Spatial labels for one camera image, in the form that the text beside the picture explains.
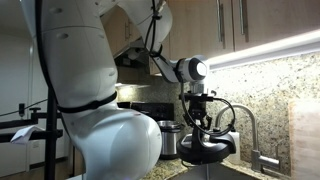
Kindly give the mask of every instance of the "ceiling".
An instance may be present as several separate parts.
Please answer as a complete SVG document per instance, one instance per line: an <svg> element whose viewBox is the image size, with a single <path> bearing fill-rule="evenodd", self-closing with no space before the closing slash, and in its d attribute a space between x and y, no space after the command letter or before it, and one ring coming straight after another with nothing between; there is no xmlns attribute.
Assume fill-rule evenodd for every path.
<svg viewBox="0 0 320 180"><path fill-rule="evenodd" d="M0 0L0 33L29 36L20 0Z"/></svg>

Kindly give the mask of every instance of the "range hood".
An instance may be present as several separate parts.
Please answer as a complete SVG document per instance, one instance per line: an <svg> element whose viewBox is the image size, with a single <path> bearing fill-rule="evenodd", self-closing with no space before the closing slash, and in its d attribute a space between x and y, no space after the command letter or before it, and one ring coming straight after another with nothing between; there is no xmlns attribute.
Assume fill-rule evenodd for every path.
<svg viewBox="0 0 320 180"><path fill-rule="evenodd" d="M149 64L148 50L144 48L142 38L128 43L123 49L114 55L117 66L139 68Z"/></svg>
<svg viewBox="0 0 320 180"><path fill-rule="evenodd" d="M149 73L149 54L144 48L142 38L129 43L114 56L118 69L118 80L116 86L122 87L146 87L146 76Z"/></svg>

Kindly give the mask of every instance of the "wall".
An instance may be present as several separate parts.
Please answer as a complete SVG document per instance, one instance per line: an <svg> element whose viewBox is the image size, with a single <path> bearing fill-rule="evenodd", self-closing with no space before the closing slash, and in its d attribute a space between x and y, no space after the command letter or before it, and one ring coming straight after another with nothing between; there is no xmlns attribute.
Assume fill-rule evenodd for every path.
<svg viewBox="0 0 320 180"><path fill-rule="evenodd" d="M252 110L258 124L261 152L275 158L278 144L281 172L286 175L290 175L288 102L291 99L320 98L319 66L320 53L312 53L219 70L210 73L208 78L210 89L215 90L218 97L244 104ZM176 120L181 121L183 112L178 94L178 85L154 79L149 88L120 89L118 100L174 102ZM222 106L221 103L208 103L207 111L215 116ZM241 159L250 162L251 122L241 110L236 109L236 113L236 129L241 135Z"/></svg>
<svg viewBox="0 0 320 180"><path fill-rule="evenodd" d="M29 40L0 34L0 114L18 109L19 103L28 104ZM0 122L19 120L18 114L1 116ZM18 128L0 130L12 133ZM26 170L26 146L0 143L0 176Z"/></svg>
<svg viewBox="0 0 320 180"><path fill-rule="evenodd" d="M29 37L0 34L0 114L17 110L19 103L25 103L27 106L47 99L47 85L42 76L38 58L36 55L30 57L30 42ZM41 107L41 111L46 111L46 102L38 106ZM28 114L24 118L30 118L28 110L26 110L26 113ZM0 121L14 119L20 119L19 115L0 117ZM39 120L38 126L45 128L45 120ZM0 133L16 132L20 128L1 130ZM63 128L61 120L58 120L58 128ZM56 157L67 156L68 145L69 138L64 132L64 136L57 140ZM30 141L27 146L18 147L9 143L0 144L0 146L0 152L5 151L8 159L6 162L0 161L0 167L4 167L3 164L8 164L8 162L18 162L19 165L7 167L22 164L25 167L22 170L24 171L28 169L29 164L44 161L44 140Z"/></svg>

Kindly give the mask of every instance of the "black cable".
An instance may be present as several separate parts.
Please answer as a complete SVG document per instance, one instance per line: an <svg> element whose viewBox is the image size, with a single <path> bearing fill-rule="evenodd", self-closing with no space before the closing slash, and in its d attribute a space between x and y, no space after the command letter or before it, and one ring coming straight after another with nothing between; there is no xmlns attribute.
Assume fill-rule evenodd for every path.
<svg viewBox="0 0 320 180"><path fill-rule="evenodd" d="M28 108L36 105L36 104L45 102L45 101L47 101L47 100L48 100L48 99L44 99L44 100L42 100L42 101L38 101L38 102L36 102L36 103L33 103L33 104L31 104L30 106L25 107L23 110L26 110L26 109L28 109ZM14 114L14 113L18 113L18 112L19 112L19 110L18 110L18 111L12 111L12 112L5 113L5 114L0 114L0 117L1 117L1 116L7 116L7 115L10 115L10 114Z"/></svg>
<svg viewBox="0 0 320 180"><path fill-rule="evenodd" d="M44 55L44 49L43 49L43 40L42 40L42 27L41 27L41 15L42 15L42 0L36 0L35 1L35 19L36 19L36 40L37 40L37 46L38 46L38 55L39 55L39 61L40 61L40 67L42 70L42 74L44 76L44 79L47 83L48 89L52 91L53 98L56 100L56 105L58 106L58 98L56 96L56 93L54 91L53 85L50 80L49 72L48 72L48 67L45 61L45 55ZM67 134L69 135L69 131L67 129L67 126L65 124L63 116L61 117L62 124L64 126L64 129L66 130Z"/></svg>
<svg viewBox="0 0 320 180"><path fill-rule="evenodd" d="M207 132L206 130L202 129L201 127L199 127L193 120L193 118L191 117L191 115L189 114L187 108L186 108L186 101L185 101L185 97L184 97L184 82L182 80L182 76L181 74L178 72L177 73L177 78L181 84L180 88L181 88L181 103L182 103L182 108L183 108L183 111L185 112L187 118L189 119L189 121L192 123L192 125L194 126L194 128L198 128L201 132L205 133L205 134L208 134L210 136L214 136L214 137L219 137L219 136L223 136L225 134L227 134L234 126L234 123L235 123L235 119L236 119L236 115L235 115L235 111L232 107L232 105L225 99L221 99L221 98L214 98L214 100L216 101L221 101L225 104L227 104L229 106L229 108L231 109L232 111L232 114L233 114L233 119L231 120L231 123L228 125L228 127L221 131L221 132Z"/></svg>
<svg viewBox="0 0 320 180"><path fill-rule="evenodd" d="M167 59L165 57L163 57L161 54L159 55L159 58L165 63L167 64L168 66L170 66L167 62Z"/></svg>
<svg viewBox="0 0 320 180"><path fill-rule="evenodd" d="M155 5L155 1L152 0L152 20L150 22L150 25L148 27L148 31L147 31L147 35L146 35L146 42L145 42L145 48L148 44L148 40L149 40L149 34L150 34L150 31L151 31L151 28L152 28L152 31L153 31L153 34L152 34L152 41L151 41L151 46L150 46L150 49L149 49L149 54L152 54L153 53L153 47L154 47L154 42L155 42L155 34L156 34L156 22L157 22L157 10L156 10L156 5Z"/></svg>

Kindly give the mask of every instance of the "cabinet handle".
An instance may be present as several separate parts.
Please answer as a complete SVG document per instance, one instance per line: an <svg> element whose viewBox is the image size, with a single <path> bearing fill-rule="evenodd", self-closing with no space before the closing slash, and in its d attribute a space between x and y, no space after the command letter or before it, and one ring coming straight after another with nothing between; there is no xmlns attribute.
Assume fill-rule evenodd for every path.
<svg viewBox="0 0 320 180"><path fill-rule="evenodd" d="M243 1L239 0L239 8L240 8L240 27L241 27L241 34L245 35L244 32L244 17L243 17Z"/></svg>
<svg viewBox="0 0 320 180"><path fill-rule="evenodd" d="M124 23L124 38L127 41L130 38L130 30L128 30L130 25L127 22Z"/></svg>
<svg viewBox="0 0 320 180"><path fill-rule="evenodd" d="M128 20L128 31L129 31L129 38L131 37L132 35L132 31L131 31L131 27L132 27L132 22L130 20Z"/></svg>
<svg viewBox="0 0 320 180"><path fill-rule="evenodd" d="M219 39L219 42L222 42L222 23L221 23L220 0L217 0L217 18L218 18L218 39Z"/></svg>

